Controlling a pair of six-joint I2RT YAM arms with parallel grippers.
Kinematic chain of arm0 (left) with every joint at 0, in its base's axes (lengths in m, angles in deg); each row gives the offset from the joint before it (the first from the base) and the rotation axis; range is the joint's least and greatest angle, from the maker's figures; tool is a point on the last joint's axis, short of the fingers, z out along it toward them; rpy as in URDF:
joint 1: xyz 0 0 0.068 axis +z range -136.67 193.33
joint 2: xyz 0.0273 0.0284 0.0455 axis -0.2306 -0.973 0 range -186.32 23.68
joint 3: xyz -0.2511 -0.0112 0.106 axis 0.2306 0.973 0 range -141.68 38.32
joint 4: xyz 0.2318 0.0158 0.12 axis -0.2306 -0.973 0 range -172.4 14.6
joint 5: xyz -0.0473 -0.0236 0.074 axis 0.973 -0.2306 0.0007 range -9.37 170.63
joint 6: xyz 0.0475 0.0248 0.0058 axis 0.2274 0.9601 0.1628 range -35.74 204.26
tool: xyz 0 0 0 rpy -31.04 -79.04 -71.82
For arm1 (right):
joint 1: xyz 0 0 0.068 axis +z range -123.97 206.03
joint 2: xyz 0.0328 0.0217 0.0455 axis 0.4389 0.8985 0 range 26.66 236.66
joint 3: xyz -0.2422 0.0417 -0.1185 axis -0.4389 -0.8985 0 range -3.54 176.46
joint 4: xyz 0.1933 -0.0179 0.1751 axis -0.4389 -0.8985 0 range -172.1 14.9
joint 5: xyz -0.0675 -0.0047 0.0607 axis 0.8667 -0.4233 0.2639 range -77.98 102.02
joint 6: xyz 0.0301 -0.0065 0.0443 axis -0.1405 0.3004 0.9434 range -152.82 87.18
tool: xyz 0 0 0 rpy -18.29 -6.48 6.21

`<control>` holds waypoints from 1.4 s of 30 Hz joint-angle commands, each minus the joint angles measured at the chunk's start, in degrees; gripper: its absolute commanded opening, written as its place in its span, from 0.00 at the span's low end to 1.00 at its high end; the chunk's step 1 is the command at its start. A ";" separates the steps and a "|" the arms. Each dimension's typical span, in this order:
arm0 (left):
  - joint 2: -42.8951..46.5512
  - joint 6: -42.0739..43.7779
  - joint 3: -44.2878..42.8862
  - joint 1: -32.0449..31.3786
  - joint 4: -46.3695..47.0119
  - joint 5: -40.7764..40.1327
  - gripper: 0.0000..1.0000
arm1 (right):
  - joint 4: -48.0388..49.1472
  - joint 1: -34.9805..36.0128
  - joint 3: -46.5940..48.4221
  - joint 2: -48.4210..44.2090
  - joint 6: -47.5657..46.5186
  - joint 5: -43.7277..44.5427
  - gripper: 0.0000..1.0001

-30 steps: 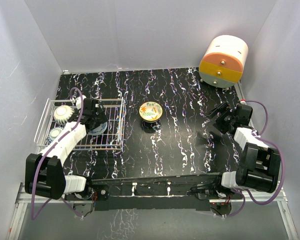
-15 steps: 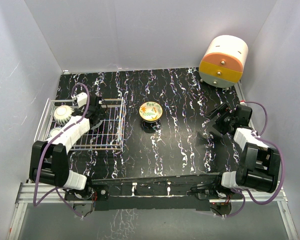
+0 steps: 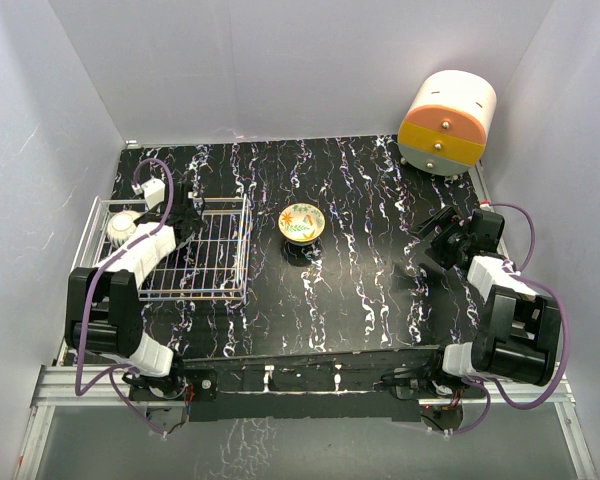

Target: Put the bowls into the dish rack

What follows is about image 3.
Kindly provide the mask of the yellow floral bowl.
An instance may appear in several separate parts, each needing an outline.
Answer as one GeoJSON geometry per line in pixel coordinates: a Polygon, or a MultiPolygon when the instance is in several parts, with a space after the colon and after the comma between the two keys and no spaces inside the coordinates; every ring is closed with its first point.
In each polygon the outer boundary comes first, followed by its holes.
{"type": "Polygon", "coordinates": [[[314,205],[295,203],[285,207],[278,217],[278,228],[291,244],[303,246],[316,241],[326,224],[323,212],[314,205]]]}

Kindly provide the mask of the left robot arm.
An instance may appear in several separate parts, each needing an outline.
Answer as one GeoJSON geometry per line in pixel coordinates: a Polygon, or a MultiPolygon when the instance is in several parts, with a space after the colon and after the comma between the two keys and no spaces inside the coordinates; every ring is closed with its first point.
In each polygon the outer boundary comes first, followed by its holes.
{"type": "Polygon", "coordinates": [[[69,275],[65,341],[78,352],[131,365],[152,377],[162,397],[174,399],[184,392],[187,376],[172,365],[174,352],[144,331],[139,289],[166,256],[201,232],[206,204],[189,182],[175,186],[170,210],[162,181],[151,179],[137,191],[147,210],[113,214],[106,225],[112,253],[69,275]]]}

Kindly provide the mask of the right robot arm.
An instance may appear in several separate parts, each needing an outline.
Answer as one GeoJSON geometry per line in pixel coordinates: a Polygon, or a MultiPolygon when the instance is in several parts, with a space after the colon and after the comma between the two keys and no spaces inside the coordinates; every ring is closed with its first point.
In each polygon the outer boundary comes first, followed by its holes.
{"type": "Polygon", "coordinates": [[[498,213],[475,209],[465,220],[448,206],[410,229],[420,240],[431,235],[427,256],[446,270],[465,271],[484,303],[475,339],[446,346],[442,362],[426,371],[427,388],[437,396],[451,395],[464,376],[535,386],[553,376],[561,315],[554,300],[516,279],[498,253],[504,227],[498,213]]]}

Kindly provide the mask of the white orange-rimmed bowl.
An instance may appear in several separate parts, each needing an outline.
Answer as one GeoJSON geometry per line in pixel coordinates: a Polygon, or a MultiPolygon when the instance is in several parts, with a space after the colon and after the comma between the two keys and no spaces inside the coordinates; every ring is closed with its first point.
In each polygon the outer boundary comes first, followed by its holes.
{"type": "Polygon", "coordinates": [[[138,211],[123,210],[110,218],[106,226],[106,237],[114,249],[121,247],[135,233],[135,221],[140,217],[141,213],[138,211]]]}

